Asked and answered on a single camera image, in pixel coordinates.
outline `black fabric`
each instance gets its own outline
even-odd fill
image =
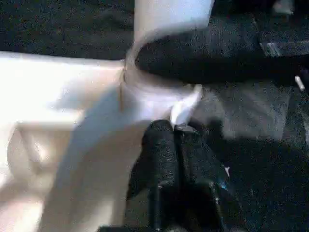
[[[306,130],[300,109],[307,102],[304,97],[298,89],[292,89],[282,140],[295,149],[307,152]]]
[[[133,42],[134,0],[4,0],[0,50],[119,60]]]
[[[208,140],[218,159],[230,167],[252,231],[308,229],[309,160],[298,150],[270,140],[225,140],[216,131]]]

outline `black foam padding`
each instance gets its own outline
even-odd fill
[[[142,153],[132,169],[128,198],[150,186],[177,186],[178,169],[171,124],[167,120],[151,123],[142,139]]]
[[[206,28],[167,35],[146,44],[136,65],[152,74],[188,83],[274,80],[293,85],[308,55],[266,57],[260,42],[307,39],[306,17],[284,24],[267,14],[213,16]]]

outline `white pipe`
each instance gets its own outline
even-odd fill
[[[207,25],[213,3],[214,0],[135,0],[134,44],[158,32]]]

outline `white plastic tube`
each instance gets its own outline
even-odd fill
[[[158,33],[206,26],[213,3],[214,0],[135,0],[134,43]]]

